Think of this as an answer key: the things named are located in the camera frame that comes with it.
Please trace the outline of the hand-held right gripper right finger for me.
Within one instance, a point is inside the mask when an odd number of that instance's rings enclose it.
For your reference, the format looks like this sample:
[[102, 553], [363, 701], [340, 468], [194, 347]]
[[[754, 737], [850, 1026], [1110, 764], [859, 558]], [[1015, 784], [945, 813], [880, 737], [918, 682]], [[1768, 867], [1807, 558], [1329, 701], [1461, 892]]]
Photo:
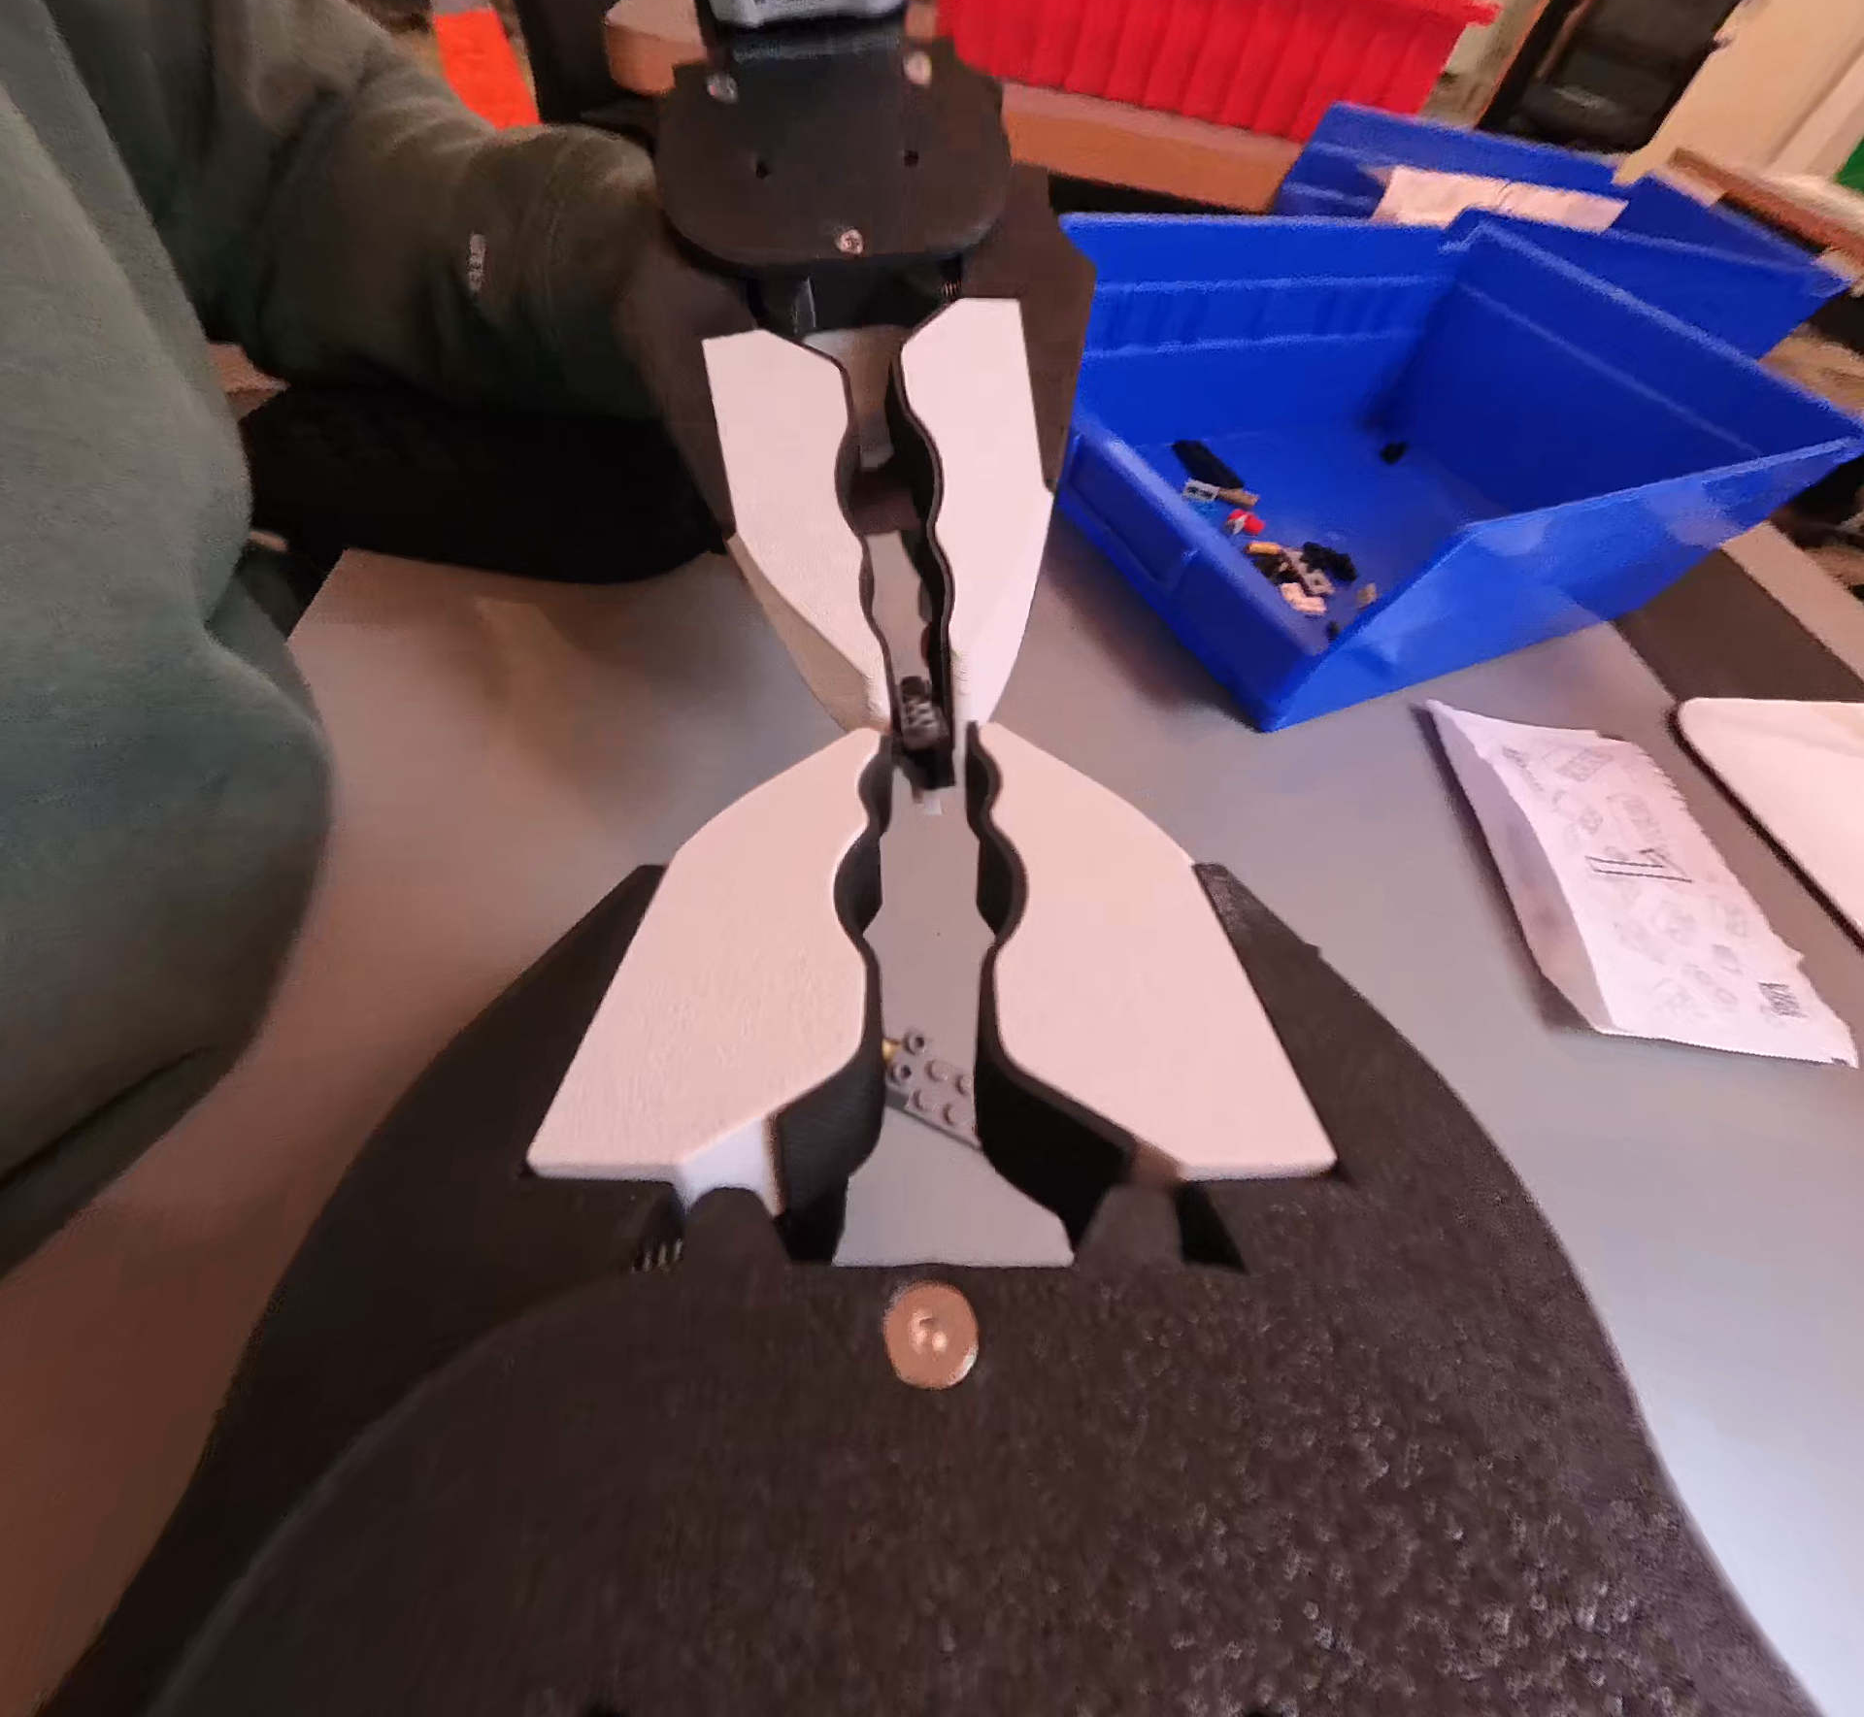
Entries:
[[1008, 724], [973, 730], [975, 1134], [1030, 1196], [1330, 1173], [1190, 852]]

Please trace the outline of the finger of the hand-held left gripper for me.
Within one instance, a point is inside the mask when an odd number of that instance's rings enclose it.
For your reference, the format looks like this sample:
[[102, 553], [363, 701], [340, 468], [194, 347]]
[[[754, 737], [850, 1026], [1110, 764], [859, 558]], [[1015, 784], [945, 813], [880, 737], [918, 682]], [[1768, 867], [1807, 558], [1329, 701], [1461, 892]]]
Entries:
[[839, 361], [782, 335], [708, 338], [700, 361], [737, 572], [815, 701], [839, 730], [890, 730], [893, 693], [870, 624], [870, 553], [850, 519], [859, 432]]
[[1015, 672], [1053, 533], [1015, 300], [938, 307], [902, 347], [890, 395], [938, 569], [945, 720], [973, 730]]

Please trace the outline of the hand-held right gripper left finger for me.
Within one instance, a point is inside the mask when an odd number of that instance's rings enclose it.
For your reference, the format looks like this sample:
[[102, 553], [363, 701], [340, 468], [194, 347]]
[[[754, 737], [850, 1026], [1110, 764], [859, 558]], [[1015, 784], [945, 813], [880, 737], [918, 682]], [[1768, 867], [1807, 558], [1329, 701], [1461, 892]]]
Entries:
[[864, 930], [893, 753], [850, 730], [708, 819], [531, 1134], [543, 1177], [669, 1177], [678, 1204], [835, 1196], [880, 1128], [880, 1001]]

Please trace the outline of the small black lego piece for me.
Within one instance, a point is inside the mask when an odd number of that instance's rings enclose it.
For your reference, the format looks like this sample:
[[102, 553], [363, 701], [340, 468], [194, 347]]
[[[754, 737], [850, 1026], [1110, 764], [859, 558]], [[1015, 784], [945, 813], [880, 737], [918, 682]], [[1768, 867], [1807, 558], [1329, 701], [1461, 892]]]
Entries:
[[893, 753], [918, 792], [945, 792], [959, 776], [955, 724], [927, 680], [893, 689]]

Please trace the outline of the blue plastic bin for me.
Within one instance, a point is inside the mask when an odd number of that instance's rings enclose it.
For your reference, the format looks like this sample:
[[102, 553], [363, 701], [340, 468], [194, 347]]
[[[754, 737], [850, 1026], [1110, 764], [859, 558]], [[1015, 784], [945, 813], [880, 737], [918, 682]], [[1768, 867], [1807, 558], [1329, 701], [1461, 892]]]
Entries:
[[[1059, 508], [1254, 730], [1649, 606], [1861, 458], [1861, 419], [1738, 347], [1481, 226], [1064, 215], [1092, 263]], [[1268, 533], [1384, 590], [1297, 618], [1181, 500], [1218, 444]]]
[[1723, 203], [1698, 203], [1657, 174], [1620, 183], [1613, 166], [1588, 153], [1503, 138], [1366, 104], [1330, 104], [1315, 122], [1268, 209], [1366, 221], [1384, 192], [1377, 174], [1396, 166], [1620, 192], [1622, 215], [1607, 234], [1461, 215], [1439, 237], [1461, 244], [1481, 234], [1481, 221], [1503, 226], [1746, 354], [1778, 348], [1826, 303], [1861, 285], [1861, 269], [1837, 269], [1827, 259], [1811, 259]]

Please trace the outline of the person's left forearm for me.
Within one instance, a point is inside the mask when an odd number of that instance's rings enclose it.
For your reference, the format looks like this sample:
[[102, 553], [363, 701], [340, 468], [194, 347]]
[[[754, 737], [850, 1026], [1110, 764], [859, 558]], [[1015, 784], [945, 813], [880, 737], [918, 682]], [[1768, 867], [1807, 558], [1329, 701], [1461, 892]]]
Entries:
[[647, 153], [492, 130], [353, 0], [194, 0], [160, 234], [200, 322], [283, 382], [663, 415]]

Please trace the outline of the heap of loose lego parts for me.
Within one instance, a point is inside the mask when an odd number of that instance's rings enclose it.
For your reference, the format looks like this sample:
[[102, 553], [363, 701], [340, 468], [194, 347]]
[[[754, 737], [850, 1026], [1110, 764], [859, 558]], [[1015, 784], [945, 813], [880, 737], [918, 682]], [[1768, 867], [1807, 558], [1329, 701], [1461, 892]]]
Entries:
[[1181, 500], [1226, 537], [1226, 549], [1307, 624], [1340, 636], [1358, 611], [1377, 606], [1384, 590], [1349, 558], [1340, 542], [1290, 542], [1268, 533], [1260, 494], [1238, 481], [1238, 468], [1206, 444], [1171, 444], [1181, 468]]

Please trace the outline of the wooden workbench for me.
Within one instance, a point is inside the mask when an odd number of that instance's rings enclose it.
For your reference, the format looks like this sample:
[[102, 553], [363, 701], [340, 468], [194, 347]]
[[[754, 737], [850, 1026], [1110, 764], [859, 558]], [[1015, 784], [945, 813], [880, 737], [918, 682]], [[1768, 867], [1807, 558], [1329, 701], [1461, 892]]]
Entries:
[[[615, 0], [604, 15], [609, 75], [634, 94], [669, 94], [684, 64], [700, 64], [698, 0]], [[1190, 122], [1121, 101], [1086, 101], [1059, 89], [1008, 83], [1012, 159], [1181, 203], [1268, 209], [1297, 138]]]

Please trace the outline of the red plastic bin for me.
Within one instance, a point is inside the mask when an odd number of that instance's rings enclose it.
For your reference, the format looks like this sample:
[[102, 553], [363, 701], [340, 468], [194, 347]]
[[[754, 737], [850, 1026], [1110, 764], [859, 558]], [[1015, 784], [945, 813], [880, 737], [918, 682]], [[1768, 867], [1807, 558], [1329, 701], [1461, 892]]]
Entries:
[[1330, 104], [1416, 118], [1494, 0], [938, 0], [982, 75], [1307, 138]]

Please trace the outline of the white printed paper bag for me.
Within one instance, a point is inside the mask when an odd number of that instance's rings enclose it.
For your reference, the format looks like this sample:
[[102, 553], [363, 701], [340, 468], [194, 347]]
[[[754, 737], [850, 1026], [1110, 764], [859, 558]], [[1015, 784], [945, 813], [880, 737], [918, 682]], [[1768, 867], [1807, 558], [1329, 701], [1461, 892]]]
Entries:
[[1861, 1068], [1853, 1026], [1636, 739], [1424, 714], [1522, 933], [1585, 1026]]

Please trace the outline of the white paper sheet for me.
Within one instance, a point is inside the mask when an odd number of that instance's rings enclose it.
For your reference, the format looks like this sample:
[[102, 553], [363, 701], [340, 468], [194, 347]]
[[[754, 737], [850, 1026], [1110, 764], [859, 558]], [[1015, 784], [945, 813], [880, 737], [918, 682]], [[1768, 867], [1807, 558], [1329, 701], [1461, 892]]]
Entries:
[[1384, 192], [1375, 203], [1375, 221], [1396, 221], [1396, 226], [1458, 226], [1461, 215], [1510, 215], [1510, 221], [1541, 221], [1571, 234], [1607, 234], [1622, 215], [1620, 192], [1541, 187], [1541, 183], [1510, 183], [1510, 174], [1396, 166], [1377, 183]]

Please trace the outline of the person's torso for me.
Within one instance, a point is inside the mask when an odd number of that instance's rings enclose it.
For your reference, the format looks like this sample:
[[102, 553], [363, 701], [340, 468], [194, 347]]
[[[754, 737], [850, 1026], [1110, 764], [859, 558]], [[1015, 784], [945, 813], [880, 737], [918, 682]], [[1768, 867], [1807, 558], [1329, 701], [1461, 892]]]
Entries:
[[160, 226], [218, 89], [213, 0], [4, 0], [4, 1269], [235, 1068], [325, 831]]

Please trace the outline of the white book stand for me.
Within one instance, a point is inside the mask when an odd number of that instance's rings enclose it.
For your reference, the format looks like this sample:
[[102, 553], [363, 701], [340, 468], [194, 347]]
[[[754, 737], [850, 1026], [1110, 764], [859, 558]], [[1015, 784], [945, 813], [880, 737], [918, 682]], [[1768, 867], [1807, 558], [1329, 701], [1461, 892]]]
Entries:
[[1807, 888], [1864, 933], [1864, 706], [1692, 693], [1671, 724]]

